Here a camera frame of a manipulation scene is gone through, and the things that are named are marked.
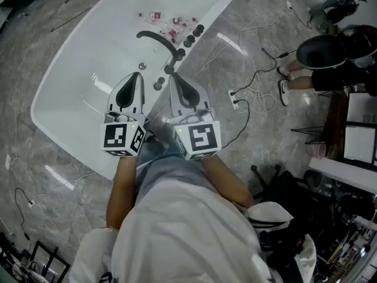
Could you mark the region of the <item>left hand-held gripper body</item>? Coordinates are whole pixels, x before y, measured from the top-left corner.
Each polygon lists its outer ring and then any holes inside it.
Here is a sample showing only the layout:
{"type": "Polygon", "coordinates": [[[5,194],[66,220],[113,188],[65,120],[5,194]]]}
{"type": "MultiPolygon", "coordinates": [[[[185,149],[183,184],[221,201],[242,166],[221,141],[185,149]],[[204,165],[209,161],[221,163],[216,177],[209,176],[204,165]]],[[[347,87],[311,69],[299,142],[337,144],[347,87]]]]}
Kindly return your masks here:
{"type": "Polygon", "coordinates": [[[136,157],[144,141],[146,117],[107,111],[100,126],[100,149],[115,157],[136,157]]]}

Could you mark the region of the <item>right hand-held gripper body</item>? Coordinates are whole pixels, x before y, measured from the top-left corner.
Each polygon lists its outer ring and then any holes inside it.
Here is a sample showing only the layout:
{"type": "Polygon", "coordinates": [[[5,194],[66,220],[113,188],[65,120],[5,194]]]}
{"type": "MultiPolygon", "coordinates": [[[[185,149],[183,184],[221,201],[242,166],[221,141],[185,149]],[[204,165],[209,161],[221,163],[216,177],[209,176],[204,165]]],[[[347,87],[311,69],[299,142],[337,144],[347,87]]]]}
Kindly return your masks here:
{"type": "Polygon", "coordinates": [[[203,159],[221,150],[220,122],[212,108],[172,118],[172,131],[185,160],[203,159]]]}

